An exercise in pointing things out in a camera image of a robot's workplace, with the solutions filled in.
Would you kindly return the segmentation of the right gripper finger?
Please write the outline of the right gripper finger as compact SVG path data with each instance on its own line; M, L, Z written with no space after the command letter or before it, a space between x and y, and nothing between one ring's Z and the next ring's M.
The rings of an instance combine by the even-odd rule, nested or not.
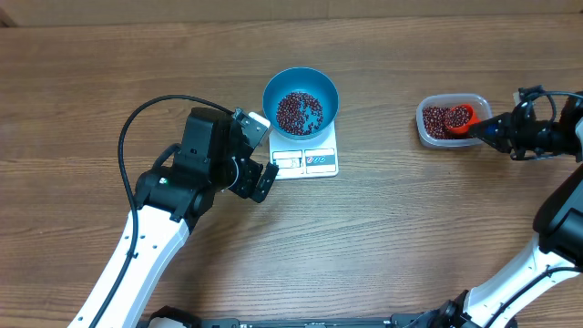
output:
M470 135L496 135L498 133L505 133L510 125L511 114L503 113L471 125L468 133Z
M500 137L498 135L474 135L474 138L486 143L491 148L497 150L501 153L511 153L513 151L513 146L511 141L507 137Z

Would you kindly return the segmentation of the orange scoop blue handle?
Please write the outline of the orange scoop blue handle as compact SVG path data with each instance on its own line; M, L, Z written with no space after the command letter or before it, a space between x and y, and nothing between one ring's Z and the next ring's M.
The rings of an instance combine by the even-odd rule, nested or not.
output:
M469 127L480 122L474 108L469 104L462 104L450 108L445 115L445 126L456 136L466 135Z

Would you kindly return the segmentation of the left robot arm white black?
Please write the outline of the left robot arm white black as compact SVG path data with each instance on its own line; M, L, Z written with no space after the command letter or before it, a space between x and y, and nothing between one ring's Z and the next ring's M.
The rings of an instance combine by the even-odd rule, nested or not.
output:
M270 132L270 121L254 112L193 108L182 141L138 178L136 208L71 326L136 326L160 276L216 193L265 200L278 169L253 161L251 154Z

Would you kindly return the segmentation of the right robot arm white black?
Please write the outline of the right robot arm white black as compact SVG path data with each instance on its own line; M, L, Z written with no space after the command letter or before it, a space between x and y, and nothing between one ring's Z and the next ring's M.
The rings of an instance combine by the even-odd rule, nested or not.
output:
M582 160L582 95L541 86L517 91L512 112L474 124L469 133L516 161L572 155ZM496 275L461 294L450 327L511 327L516 315L555 285L582 273L582 170L576 169L546 199L527 246Z

